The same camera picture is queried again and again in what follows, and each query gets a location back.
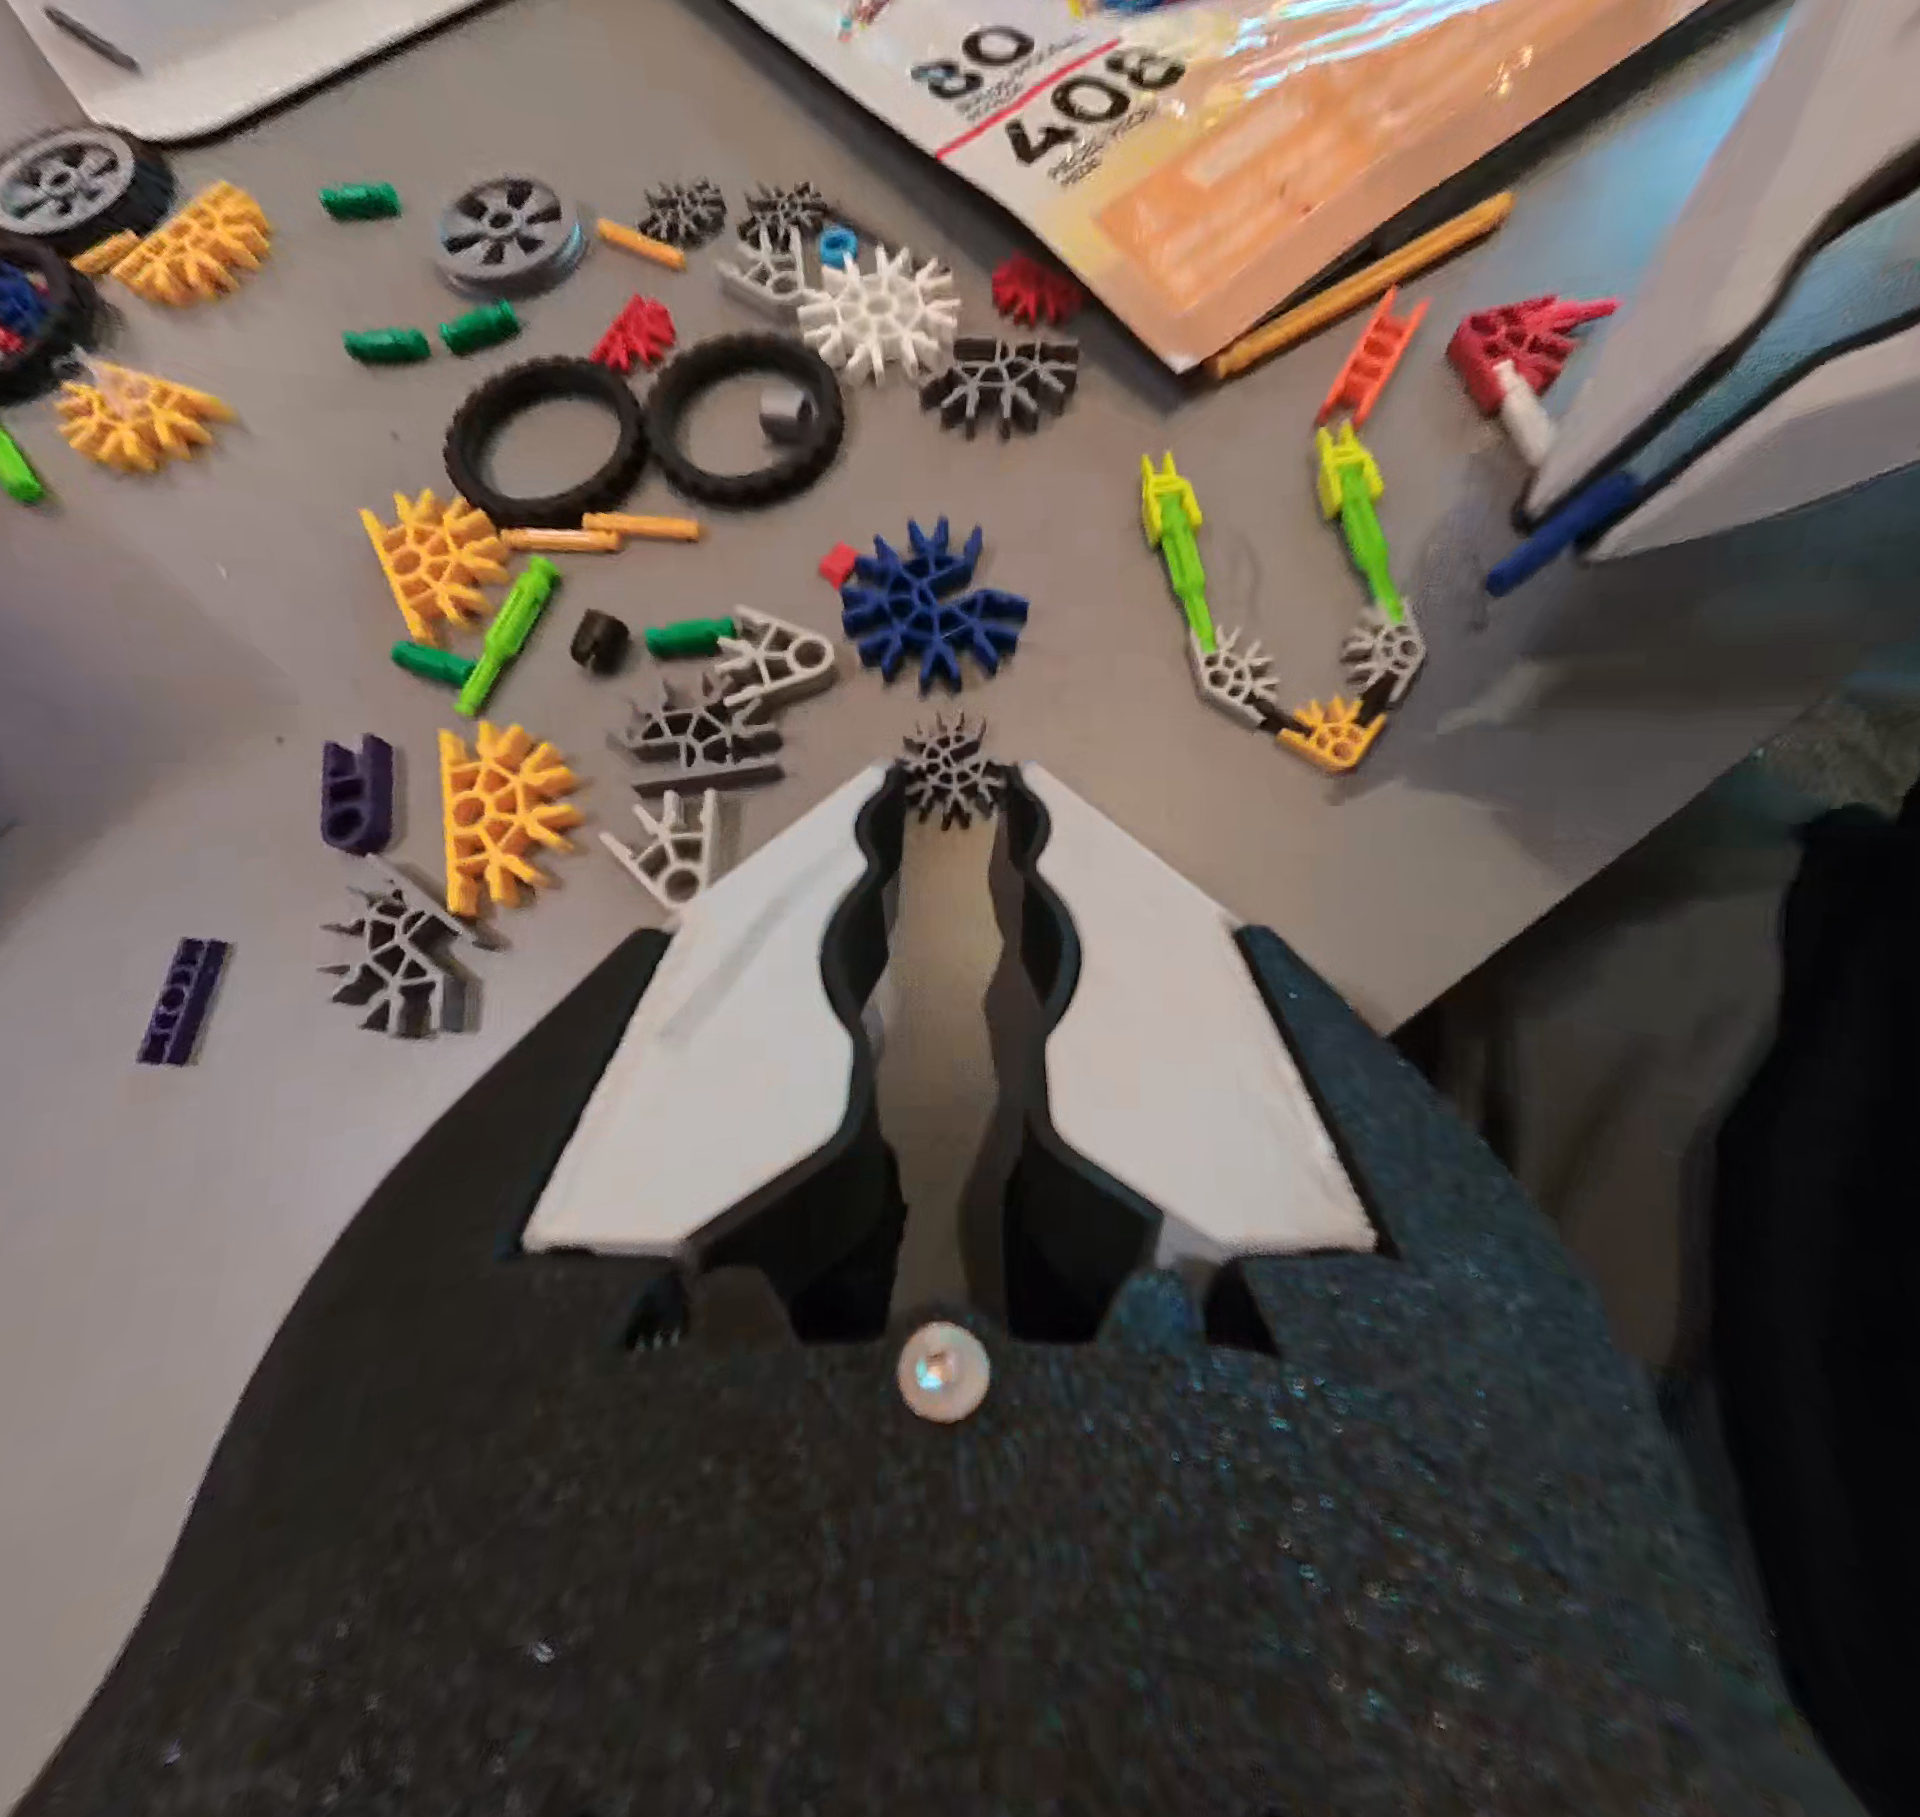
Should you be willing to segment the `white snowflake connector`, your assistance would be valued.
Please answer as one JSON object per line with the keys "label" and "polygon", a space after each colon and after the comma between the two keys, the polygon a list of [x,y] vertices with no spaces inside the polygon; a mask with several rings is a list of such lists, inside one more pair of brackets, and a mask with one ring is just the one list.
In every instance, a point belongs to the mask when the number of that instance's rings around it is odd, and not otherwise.
{"label": "white snowflake connector", "polygon": [[960,302],[948,268],[875,245],[873,264],[824,267],[795,308],[803,343],[847,384],[881,384],[890,368],[922,382],[947,368]]}

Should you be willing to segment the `long yellow rod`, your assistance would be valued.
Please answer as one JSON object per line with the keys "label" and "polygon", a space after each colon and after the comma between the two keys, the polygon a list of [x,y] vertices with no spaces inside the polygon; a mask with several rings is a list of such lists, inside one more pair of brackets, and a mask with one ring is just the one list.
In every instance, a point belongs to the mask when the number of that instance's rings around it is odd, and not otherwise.
{"label": "long yellow rod", "polygon": [[1216,384],[1230,382],[1320,335],[1332,324],[1376,304],[1382,296],[1494,237],[1511,218],[1515,203],[1518,198],[1511,190],[1475,202],[1464,214],[1428,229],[1406,245],[1387,252],[1360,271],[1352,271],[1327,290],[1313,293],[1226,343],[1206,363],[1206,374]]}

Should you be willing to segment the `red connector with white rod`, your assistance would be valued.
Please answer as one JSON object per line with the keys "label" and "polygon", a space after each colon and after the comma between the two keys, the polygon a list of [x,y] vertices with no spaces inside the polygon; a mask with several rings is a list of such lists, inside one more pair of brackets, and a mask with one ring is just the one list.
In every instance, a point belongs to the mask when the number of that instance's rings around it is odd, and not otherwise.
{"label": "red connector with white rod", "polygon": [[1578,349],[1578,334],[1619,310],[1615,298],[1571,299],[1540,293],[1465,317],[1448,342],[1448,365],[1486,418],[1538,469],[1555,441],[1542,395]]}

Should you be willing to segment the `yellow half connector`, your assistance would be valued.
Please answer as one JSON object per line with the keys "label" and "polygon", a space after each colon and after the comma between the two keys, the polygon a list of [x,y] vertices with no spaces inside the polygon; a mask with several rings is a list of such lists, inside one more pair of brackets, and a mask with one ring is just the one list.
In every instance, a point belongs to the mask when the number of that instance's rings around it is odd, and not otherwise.
{"label": "yellow half connector", "polygon": [[109,276],[146,302],[186,308],[235,293],[264,267],[270,248],[272,222],[261,205],[241,187],[216,181],[134,245]]}
{"label": "yellow half connector", "polygon": [[548,886],[542,853],[581,824],[580,780],[551,742],[479,721],[474,740],[438,731],[446,907],[456,920],[512,908]]}
{"label": "yellow half connector", "polygon": [[413,643],[436,649],[446,628],[491,621],[489,593],[510,583],[510,557],[484,509],[426,488],[358,520]]}
{"label": "yellow half connector", "polygon": [[65,443],[126,476],[155,476],[214,443],[236,413],[216,393],[126,365],[86,365],[54,398]]}

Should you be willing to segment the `purple flat piece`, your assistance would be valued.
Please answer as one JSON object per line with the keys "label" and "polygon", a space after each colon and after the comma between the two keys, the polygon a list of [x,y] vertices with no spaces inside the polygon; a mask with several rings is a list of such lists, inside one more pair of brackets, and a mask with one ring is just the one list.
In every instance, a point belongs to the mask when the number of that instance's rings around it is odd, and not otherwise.
{"label": "purple flat piece", "polygon": [[178,943],[136,1052],[139,1063],[179,1068],[194,1060],[230,955],[225,941]]}

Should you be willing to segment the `grey wheel hub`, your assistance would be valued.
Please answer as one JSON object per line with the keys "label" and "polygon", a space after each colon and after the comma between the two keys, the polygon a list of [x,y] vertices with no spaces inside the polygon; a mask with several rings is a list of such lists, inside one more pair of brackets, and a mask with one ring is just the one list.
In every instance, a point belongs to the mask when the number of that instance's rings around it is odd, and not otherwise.
{"label": "grey wheel hub", "polygon": [[574,198],[546,181],[503,174],[446,202],[432,264],[451,290],[497,302],[551,291],[575,271],[586,248]]}

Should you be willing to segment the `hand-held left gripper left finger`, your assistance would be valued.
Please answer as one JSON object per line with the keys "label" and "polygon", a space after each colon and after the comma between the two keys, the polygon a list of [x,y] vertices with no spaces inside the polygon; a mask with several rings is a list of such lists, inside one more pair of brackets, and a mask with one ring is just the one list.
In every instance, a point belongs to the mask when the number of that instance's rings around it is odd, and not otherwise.
{"label": "hand-held left gripper left finger", "polygon": [[519,1235],[683,1258],[873,1094],[893,1013],[904,780],[871,762],[681,912]]}

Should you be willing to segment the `short blue rod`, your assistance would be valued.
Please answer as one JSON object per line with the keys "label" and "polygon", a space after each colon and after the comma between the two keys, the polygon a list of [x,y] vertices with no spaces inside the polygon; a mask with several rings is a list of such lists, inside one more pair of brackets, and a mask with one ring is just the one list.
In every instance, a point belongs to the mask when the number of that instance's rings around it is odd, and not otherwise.
{"label": "short blue rod", "polygon": [[1484,576],[1484,593],[1505,598],[1553,560],[1592,545],[1643,498],[1645,488],[1628,471],[1613,471],[1569,497],[1551,516],[1525,533]]}

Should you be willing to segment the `orange ladder piece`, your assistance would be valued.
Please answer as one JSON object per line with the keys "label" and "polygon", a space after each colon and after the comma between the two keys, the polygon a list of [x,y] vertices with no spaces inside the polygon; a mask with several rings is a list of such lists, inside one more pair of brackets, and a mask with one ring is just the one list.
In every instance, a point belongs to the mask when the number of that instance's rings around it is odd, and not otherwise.
{"label": "orange ladder piece", "polygon": [[1428,299],[1419,299],[1412,310],[1401,312],[1397,308],[1399,296],[1399,287],[1387,287],[1380,296],[1380,304],[1368,317],[1358,342],[1315,415],[1317,430],[1327,430],[1338,418],[1349,418],[1358,427],[1378,408],[1382,392],[1405,360],[1409,342],[1413,342],[1428,317]]}

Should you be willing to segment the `light grey fan connector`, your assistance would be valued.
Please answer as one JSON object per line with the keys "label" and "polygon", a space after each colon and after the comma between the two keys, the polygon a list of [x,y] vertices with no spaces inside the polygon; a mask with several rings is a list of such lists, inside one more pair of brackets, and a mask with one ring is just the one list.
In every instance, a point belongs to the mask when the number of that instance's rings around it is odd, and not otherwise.
{"label": "light grey fan connector", "polygon": [[732,255],[715,267],[715,278],[732,299],[758,315],[791,319],[810,302],[803,233],[758,226],[735,240]]}
{"label": "light grey fan connector", "polygon": [[721,703],[731,716],[774,716],[837,681],[828,637],[752,605],[737,605],[731,624],[713,664]]}
{"label": "light grey fan connector", "polygon": [[663,920],[677,920],[712,886],[722,795],[713,787],[663,789],[660,795],[638,798],[633,814],[635,837],[623,840],[602,830],[597,841]]}

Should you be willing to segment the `large black connector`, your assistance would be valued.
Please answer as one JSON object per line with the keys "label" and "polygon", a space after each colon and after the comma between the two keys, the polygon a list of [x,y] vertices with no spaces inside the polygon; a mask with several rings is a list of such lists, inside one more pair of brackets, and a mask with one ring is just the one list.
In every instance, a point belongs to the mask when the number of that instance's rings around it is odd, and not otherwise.
{"label": "large black connector", "polygon": [[1011,439],[1068,408],[1078,370],[1078,342],[968,338],[954,342],[950,363],[918,388],[916,402],[945,431]]}

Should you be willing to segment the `small red snowflake connector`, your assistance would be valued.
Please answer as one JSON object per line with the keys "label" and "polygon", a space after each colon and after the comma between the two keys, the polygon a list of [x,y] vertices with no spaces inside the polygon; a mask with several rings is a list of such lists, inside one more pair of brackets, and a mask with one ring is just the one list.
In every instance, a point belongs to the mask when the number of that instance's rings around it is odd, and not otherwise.
{"label": "small red snowflake connector", "polygon": [[1066,271],[1026,254],[1010,254],[991,274],[995,315],[1019,328],[1066,326],[1086,304],[1086,293]]}

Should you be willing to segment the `black tyre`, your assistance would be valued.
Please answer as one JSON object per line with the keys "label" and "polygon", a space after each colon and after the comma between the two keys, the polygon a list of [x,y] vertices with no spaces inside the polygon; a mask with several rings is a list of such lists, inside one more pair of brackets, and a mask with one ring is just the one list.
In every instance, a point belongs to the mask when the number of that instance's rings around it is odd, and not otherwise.
{"label": "black tyre", "polygon": [[[685,418],[732,379],[776,374],[812,407],[803,436],[755,471],[715,473],[685,448]],[[834,366],[810,346],[769,330],[707,338],[662,365],[645,402],[645,433],[668,486],[704,509],[755,511],[786,504],[826,473],[847,433],[847,402]]]}
{"label": "black tyre", "polygon": [[[506,493],[491,480],[491,447],[524,413],[564,399],[610,413],[610,459],[586,480],[545,497]],[[500,368],[468,392],[443,438],[443,469],[454,494],[500,530],[585,527],[588,516],[623,500],[649,454],[649,427],[636,392],[620,373],[577,357],[532,359]]]}
{"label": "black tyre", "polygon": [[43,298],[42,330],[19,342],[1,330],[1,405],[22,405],[52,390],[58,365],[86,349],[98,334],[92,280],[68,271],[67,257],[33,238],[1,235],[1,261],[24,271]]}

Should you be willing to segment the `red half connector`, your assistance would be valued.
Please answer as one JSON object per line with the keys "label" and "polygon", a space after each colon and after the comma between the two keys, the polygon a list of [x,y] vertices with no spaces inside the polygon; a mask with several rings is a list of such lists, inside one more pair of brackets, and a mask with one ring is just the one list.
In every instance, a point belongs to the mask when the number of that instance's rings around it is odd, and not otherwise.
{"label": "red half connector", "polygon": [[669,310],[655,298],[633,293],[588,352],[588,363],[631,376],[662,365],[678,347]]}

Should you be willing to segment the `purple clip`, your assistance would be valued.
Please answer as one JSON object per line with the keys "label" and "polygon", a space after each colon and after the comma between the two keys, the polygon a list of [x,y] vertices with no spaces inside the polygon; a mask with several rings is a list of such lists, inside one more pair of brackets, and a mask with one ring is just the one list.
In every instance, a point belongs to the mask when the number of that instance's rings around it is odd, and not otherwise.
{"label": "purple clip", "polygon": [[388,740],[364,733],[355,745],[322,744],[318,830],[327,847],[351,856],[386,853],[393,811],[395,757]]}

